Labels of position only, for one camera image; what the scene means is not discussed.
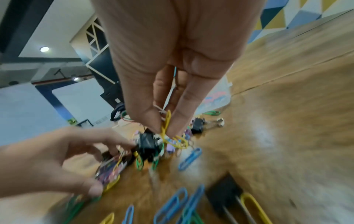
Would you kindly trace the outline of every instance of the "blue paper clip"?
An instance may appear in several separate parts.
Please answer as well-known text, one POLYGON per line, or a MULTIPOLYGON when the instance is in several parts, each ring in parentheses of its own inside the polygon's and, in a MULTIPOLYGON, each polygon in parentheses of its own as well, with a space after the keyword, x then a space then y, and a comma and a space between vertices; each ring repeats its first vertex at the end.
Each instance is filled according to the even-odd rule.
POLYGON ((196 148, 192 151, 192 153, 185 159, 183 162, 181 162, 178 166, 179 171, 184 171, 187 169, 187 167, 200 155, 202 154, 202 149, 201 148, 196 148))
POLYGON ((155 214, 154 224, 166 224, 186 204, 187 200, 187 189, 183 187, 155 214))
POLYGON ((125 219, 123 220, 122 224, 132 224, 133 222, 133 215, 134 215, 134 205, 128 207, 125 213, 125 219))
POLYGON ((200 185, 195 193, 189 198, 187 204, 185 205, 181 217, 177 220, 176 224, 187 224, 189 223, 192 214, 194 213, 197 205, 200 201, 200 198, 204 194, 204 185, 200 185))

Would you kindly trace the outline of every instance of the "yellow triangle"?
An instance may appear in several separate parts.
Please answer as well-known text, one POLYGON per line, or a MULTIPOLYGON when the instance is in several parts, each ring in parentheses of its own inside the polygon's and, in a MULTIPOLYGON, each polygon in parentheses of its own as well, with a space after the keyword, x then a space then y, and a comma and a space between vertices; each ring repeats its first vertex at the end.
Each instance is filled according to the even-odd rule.
POLYGON ((306 2, 307 0, 300 0, 300 8, 302 8, 306 2))
POLYGON ((322 0, 322 12, 326 11, 337 0, 322 0))
POLYGON ((265 30, 267 29, 276 29, 276 28, 283 28, 285 27, 285 16, 284 10, 280 10, 278 14, 264 27, 265 30))
POLYGON ((262 29, 261 18, 259 18, 254 30, 261 30, 261 29, 262 29))

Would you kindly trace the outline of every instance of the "fingernail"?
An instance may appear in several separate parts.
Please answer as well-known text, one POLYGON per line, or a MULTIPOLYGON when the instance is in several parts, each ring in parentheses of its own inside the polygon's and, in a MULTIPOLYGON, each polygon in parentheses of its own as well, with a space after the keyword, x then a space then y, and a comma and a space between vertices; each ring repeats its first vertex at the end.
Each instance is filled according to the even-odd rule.
POLYGON ((88 191, 88 195, 90 197, 99 197, 102 195, 103 186, 101 185, 93 185, 90 190, 88 191))

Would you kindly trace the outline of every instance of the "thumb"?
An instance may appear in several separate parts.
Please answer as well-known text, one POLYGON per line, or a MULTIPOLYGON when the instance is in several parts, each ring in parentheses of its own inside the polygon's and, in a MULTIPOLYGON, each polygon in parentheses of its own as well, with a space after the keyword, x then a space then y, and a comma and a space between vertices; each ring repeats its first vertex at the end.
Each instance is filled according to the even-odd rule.
POLYGON ((75 194, 84 194, 90 197, 99 197, 103 192, 103 185, 98 180, 81 176, 63 169, 57 171, 57 175, 53 175, 51 190, 59 192, 69 192, 75 194))

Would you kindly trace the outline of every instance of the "white triangle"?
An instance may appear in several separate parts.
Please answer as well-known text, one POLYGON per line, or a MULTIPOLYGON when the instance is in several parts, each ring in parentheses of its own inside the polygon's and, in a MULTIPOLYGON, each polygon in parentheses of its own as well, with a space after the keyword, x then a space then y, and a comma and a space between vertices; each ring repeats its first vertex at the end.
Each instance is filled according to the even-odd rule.
POLYGON ((354 9, 354 0, 337 0, 326 11, 323 12, 322 17, 334 15, 343 11, 354 9))
POLYGON ((288 26, 296 14, 300 11, 299 0, 289 0, 283 8, 285 16, 285 25, 288 26))
POLYGON ((281 31, 281 30, 285 30, 286 28, 284 27, 284 28, 276 28, 276 29, 266 29, 266 30, 262 30, 259 34, 258 34, 258 36, 253 40, 253 41, 255 41, 255 40, 257 40, 257 39, 259 39, 259 38, 261 38, 261 37, 264 37, 265 35, 267 35, 267 34, 271 34, 271 33, 274 33, 274 32, 278 32, 278 31, 281 31))
POLYGON ((307 11, 311 13, 322 14, 322 1, 321 0, 307 0, 304 6, 301 8, 302 11, 307 11))

